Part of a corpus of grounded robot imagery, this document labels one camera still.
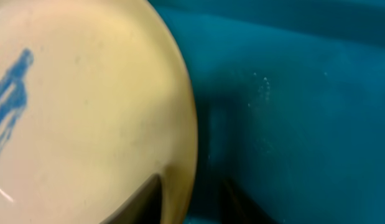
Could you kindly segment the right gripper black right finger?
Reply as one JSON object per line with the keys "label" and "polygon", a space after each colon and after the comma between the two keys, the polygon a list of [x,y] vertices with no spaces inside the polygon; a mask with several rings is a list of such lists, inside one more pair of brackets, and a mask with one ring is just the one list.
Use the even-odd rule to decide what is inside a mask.
{"label": "right gripper black right finger", "polygon": [[220,185],[222,224],[273,224],[273,219],[231,179]]}

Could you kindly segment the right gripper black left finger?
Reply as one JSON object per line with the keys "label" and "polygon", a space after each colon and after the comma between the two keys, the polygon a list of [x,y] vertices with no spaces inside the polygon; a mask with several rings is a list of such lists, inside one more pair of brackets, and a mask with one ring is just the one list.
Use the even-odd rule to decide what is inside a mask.
{"label": "right gripper black left finger", "polygon": [[159,174],[152,174],[101,224],[159,224],[161,211],[162,182]]}

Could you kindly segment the yellow plate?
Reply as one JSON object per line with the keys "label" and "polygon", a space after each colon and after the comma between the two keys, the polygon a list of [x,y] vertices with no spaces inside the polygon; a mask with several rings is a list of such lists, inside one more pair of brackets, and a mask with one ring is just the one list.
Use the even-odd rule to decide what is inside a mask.
{"label": "yellow plate", "polygon": [[182,223],[198,156],[180,50],[147,1],[0,1],[0,223],[107,222],[152,175]]}

